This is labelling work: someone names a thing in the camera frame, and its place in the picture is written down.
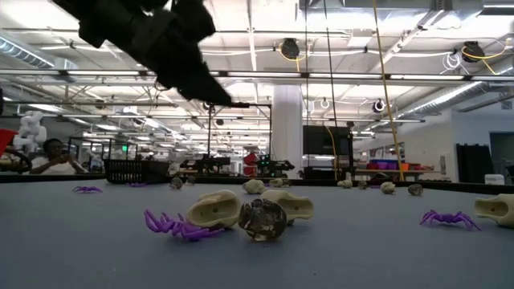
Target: white robot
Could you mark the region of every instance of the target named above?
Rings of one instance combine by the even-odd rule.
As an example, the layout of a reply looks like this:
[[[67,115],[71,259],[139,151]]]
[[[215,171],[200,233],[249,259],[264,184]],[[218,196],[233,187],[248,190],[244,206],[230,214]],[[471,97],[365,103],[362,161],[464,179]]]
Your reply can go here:
[[[18,135],[14,136],[13,145],[16,150],[23,150],[25,154],[33,153],[47,140],[47,128],[41,125],[42,112],[26,112],[20,120]]]

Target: beige plastic piece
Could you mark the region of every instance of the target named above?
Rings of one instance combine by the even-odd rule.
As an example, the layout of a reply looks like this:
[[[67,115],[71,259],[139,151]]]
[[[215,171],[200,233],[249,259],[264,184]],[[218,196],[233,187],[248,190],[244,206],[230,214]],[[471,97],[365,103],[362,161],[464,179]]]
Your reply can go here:
[[[281,187],[283,184],[284,184],[284,181],[282,181],[282,179],[280,179],[280,178],[270,181],[270,185],[272,185],[276,188]]]
[[[288,223],[292,223],[297,218],[308,220],[314,215],[314,204],[308,197],[297,197],[283,190],[267,190],[260,195],[260,198],[282,206],[288,216]]]
[[[264,182],[260,180],[249,180],[243,184],[243,189],[249,194],[264,193],[266,187]]]
[[[497,197],[475,200],[475,214],[480,218],[490,218],[498,225],[514,228],[514,195],[501,193]]]
[[[205,193],[198,202],[187,211],[186,220],[203,228],[232,227],[239,219],[241,201],[237,195],[222,189],[214,193]]]
[[[390,181],[386,181],[380,185],[380,190],[385,194],[392,194],[394,193],[394,187],[396,187],[395,184]]]
[[[351,181],[351,180],[338,181],[337,186],[343,187],[345,189],[352,189],[353,181]]]

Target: robotic arm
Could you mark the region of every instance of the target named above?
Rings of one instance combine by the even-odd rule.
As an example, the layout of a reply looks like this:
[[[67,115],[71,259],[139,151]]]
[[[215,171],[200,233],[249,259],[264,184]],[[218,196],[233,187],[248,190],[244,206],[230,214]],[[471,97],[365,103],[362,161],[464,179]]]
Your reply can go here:
[[[80,22],[79,37],[96,48],[105,40],[155,71],[157,82],[188,100],[230,105],[210,75],[198,43],[216,31],[202,0],[53,0]]]

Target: rock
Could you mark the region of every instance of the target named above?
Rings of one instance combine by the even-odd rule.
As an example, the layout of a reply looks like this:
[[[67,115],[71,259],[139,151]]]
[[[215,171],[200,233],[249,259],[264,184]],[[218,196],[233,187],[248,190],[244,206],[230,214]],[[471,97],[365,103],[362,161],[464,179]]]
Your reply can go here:
[[[390,181],[386,181],[380,185],[380,190],[385,194],[392,194],[394,193],[394,187],[396,187],[396,185]]]
[[[286,230],[288,216],[279,204],[255,199],[241,206],[238,224],[255,241],[269,241]]]
[[[413,196],[419,197],[423,195],[423,187],[420,184],[409,185],[409,188],[407,190]]]
[[[264,182],[260,180],[249,180],[243,184],[243,189],[249,193],[264,193],[266,191],[266,187],[264,186]]]
[[[184,183],[178,177],[174,177],[173,179],[171,179],[171,183],[169,184],[171,189],[180,189],[183,185]]]
[[[359,189],[368,189],[368,182],[367,181],[359,181],[357,184]]]
[[[353,181],[351,181],[351,180],[338,181],[337,186],[343,187],[344,189],[352,189]]]
[[[194,176],[189,176],[187,178],[187,183],[190,184],[190,185],[194,185],[196,183],[196,177]]]

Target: black equipment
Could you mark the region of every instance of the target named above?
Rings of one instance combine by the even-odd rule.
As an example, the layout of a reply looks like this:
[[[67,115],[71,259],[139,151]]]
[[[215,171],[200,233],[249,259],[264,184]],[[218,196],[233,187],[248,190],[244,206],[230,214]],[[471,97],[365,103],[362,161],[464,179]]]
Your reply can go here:
[[[156,84],[188,100],[229,105],[210,75],[198,43],[216,31],[202,0],[54,0],[80,22],[79,37],[96,48],[105,40],[157,74]]]
[[[353,151],[353,137],[350,128],[324,127],[315,125],[304,125],[304,154],[329,155],[333,156],[333,143],[336,146],[338,156],[348,156]]]
[[[288,160],[272,161],[270,155],[259,156],[259,160],[255,164],[259,170],[260,177],[280,177],[283,175],[283,171],[295,168]]]

